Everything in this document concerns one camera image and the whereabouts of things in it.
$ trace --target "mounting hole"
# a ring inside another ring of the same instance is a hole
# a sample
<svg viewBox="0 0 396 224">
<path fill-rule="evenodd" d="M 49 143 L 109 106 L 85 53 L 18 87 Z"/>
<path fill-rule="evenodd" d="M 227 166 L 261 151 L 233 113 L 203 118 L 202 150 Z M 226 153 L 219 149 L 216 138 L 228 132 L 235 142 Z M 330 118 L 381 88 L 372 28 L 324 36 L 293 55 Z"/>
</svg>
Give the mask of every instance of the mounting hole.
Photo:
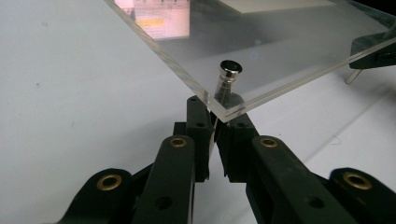
<svg viewBox="0 0 396 224">
<path fill-rule="evenodd" d="M 172 199 L 170 197 L 161 197 L 155 201 L 155 207 L 158 210 L 168 209 L 172 205 Z"/>
<path fill-rule="evenodd" d="M 316 196 L 308 196 L 305 198 L 305 201 L 309 204 L 309 206 L 313 208 L 324 208 L 324 202 Z"/>
<path fill-rule="evenodd" d="M 345 173 L 343 176 L 348 185 L 357 189 L 371 189 L 372 183 L 364 176 L 355 173 Z"/>
<path fill-rule="evenodd" d="M 271 138 L 263 138 L 260 143 L 265 147 L 277 147 L 277 141 Z"/>
<path fill-rule="evenodd" d="M 187 145 L 187 141 L 183 138 L 172 138 L 170 144 L 171 147 L 184 147 Z"/>
<path fill-rule="evenodd" d="M 120 175 L 104 175 L 96 183 L 96 187 L 103 191 L 113 190 L 121 184 L 121 180 Z"/>
</svg>

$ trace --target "cylindrical metal fitting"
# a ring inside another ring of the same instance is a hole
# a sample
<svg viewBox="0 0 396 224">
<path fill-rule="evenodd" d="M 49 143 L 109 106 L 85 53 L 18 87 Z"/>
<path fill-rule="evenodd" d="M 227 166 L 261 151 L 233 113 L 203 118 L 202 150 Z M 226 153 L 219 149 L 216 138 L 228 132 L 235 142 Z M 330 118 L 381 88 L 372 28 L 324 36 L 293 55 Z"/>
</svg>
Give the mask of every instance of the cylindrical metal fitting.
<svg viewBox="0 0 396 224">
<path fill-rule="evenodd" d="M 215 99 L 223 104 L 231 96 L 231 86 L 242 72 L 242 66 L 234 61 L 226 60 L 220 63 L 220 76 L 216 88 Z"/>
</svg>

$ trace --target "white table surface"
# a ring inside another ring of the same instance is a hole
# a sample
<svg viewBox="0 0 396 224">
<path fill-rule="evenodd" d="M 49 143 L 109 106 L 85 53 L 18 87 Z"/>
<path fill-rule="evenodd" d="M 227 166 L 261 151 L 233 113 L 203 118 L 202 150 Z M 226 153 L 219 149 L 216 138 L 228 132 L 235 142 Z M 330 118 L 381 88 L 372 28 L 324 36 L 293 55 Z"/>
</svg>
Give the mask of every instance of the white table surface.
<svg viewBox="0 0 396 224">
<path fill-rule="evenodd" d="M 344 67 L 248 114 L 324 177 L 352 167 L 396 190 L 395 67 Z M 57 222 L 94 174 L 152 163 L 191 91 L 103 1 L 0 6 L 0 223 Z M 196 184 L 194 223 L 255 223 L 245 185 Z"/>
</svg>

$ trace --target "brass grommet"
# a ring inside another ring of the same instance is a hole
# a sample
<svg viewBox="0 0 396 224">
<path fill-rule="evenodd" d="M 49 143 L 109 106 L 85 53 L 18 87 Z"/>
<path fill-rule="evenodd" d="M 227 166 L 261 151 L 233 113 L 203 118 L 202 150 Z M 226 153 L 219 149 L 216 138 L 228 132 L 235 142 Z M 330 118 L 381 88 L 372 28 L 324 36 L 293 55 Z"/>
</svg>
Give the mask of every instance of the brass grommet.
<svg viewBox="0 0 396 224">
<path fill-rule="evenodd" d="M 106 184 L 105 181 L 108 179 L 114 179 L 114 183 Z M 121 176 L 120 175 L 104 175 L 100 180 L 97 182 L 96 187 L 99 190 L 113 190 L 116 189 L 121 184 Z"/>
<path fill-rule="evenodd" d="M 184 147 L 187 145 L 187 141 L 184 138 L 175 137 L 169 142 L 171 147 Z"/>
<path fill-rule="evenodd" d="M 271 138 L 263 138 L 260 143 L 265 147 L 277 147 L 277 141 Z"/>
<path fill-rule="evenodd" d="M 364 176 L 355 173 L 345 173 L 343 175 L 344 180 L 352 187 L 357 189 L 371 189 L 372 183 Z"/>
</svg>

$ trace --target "clear acrylic sheet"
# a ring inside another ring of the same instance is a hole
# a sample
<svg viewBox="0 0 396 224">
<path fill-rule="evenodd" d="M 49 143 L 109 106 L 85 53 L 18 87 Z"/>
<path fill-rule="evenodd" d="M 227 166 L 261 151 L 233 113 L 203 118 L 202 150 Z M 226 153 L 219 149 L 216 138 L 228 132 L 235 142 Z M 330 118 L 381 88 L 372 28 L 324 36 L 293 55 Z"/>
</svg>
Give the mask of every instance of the clear acrylic sheet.
<svg viewBox="0 0 396 224">
<path fill-rule="evenodd" d="M 105 1 L 222 121 L 396 42 L 393 16 L 345 0 Z M 224 60 L 243 67 L 232 106 L 214 97 Z"/>
</svg>

